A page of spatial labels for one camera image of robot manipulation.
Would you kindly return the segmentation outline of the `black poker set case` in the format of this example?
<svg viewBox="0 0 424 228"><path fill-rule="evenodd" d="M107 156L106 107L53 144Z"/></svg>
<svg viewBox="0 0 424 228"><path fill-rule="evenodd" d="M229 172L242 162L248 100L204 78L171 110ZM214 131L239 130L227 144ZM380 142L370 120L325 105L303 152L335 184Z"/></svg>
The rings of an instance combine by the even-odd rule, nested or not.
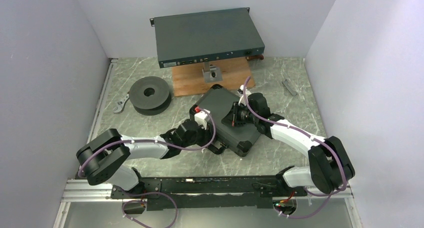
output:
<svg viewBox="0 0 424 228"><path fill-rule="evenodd" d="M220 143L220 146L210 144L207 149L216 155L229 149L236 155L245 157L261 135L251 123L235 127L222 123L222 119L230 112L233 102L239 99L236 94L215 84L189 109L191 120L195 119L196 107L208 110L211 114L216 126L214 141Z"/></svg>

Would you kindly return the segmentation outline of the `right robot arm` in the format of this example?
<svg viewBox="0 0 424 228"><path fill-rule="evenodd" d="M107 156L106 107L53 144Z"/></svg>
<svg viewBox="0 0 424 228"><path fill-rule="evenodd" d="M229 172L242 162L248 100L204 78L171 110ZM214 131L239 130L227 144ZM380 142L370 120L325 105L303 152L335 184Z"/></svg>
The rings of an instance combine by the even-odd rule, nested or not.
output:
<svg viewBox="0 0 424 228"><path fill-rule="evenodd" d="M276 175L275 188L282 196L305 187L315 187L331 195L346 189L348 180L355 176L355 169L338 137L314 135L272 113L262 93L244 95L240 101L233 102L221 122L229 127L252 124L262 135L289 145L308 159L308 166L291 165Z"/></svg>

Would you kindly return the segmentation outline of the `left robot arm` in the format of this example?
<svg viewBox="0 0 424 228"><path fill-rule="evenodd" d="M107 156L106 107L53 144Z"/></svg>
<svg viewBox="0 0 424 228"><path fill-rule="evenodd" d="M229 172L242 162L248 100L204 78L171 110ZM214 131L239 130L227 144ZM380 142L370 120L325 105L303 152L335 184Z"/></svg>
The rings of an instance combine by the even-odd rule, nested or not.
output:
<svg viewBox="0 0 424 228"><path fill-rule="evenodd" d="M178 156L181 151L193 151L210 146L217 133L213 120L187 119L177 128L155 137L130 137L110 128L88 142L76 153L80 164L77 175L86 178L91 186L111 183L123 188L131 198L144 191L139 172L123 164L127 160L155 158L160 160Z"/></svg>

